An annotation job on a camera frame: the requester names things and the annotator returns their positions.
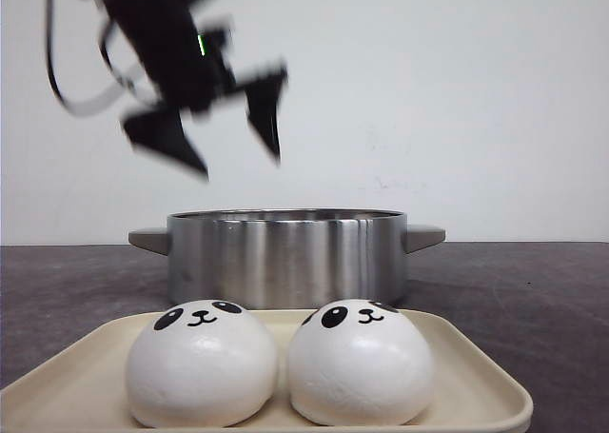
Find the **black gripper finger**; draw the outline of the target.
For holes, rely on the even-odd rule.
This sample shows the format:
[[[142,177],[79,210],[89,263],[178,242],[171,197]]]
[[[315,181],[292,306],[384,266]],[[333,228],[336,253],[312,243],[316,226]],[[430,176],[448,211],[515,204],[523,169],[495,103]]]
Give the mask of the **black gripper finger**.
[[[277,163],[281,161],[277,110],[286,80],[287,68],[281,63],[236,84],[236,89],[246,96],[247,120],[251,128]]]
[[[165,104],[128,113],[122,129],[134,148],[164,157],[208,179],[206,162],[187,139],[180,110]]]

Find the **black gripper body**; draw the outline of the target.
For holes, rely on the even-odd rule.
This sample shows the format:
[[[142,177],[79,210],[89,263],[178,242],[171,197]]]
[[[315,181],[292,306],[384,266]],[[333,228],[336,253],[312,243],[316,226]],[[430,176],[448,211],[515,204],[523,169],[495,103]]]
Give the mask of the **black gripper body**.
[[[207,109],[220,85],[219,67],[201,54],[190,7],[202,0],[103,0],[108,23],[102,30],[102,57],[121,84],[108,56],[108,41],[119,29],[134,49],[165,105]]]

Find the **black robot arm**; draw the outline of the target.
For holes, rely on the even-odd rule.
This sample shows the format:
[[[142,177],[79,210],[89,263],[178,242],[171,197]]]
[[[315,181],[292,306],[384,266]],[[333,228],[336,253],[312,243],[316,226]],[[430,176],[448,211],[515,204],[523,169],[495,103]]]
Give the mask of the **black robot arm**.
[[[158,99],[148,111],[126,116],[121,126],[131,144],[160,154],[203,176],[206,163],[185,136],[180,112],[208,111],[220,99],[240,93],[247,119],[266,149],[281,158],[277,107],[285,66],[238,81],[223,55],[229,28],[198,29],[190,8],[201,0],[102,0],[108,14],[99,50],[108,60],[108,41],[120,30],[134,49]]]

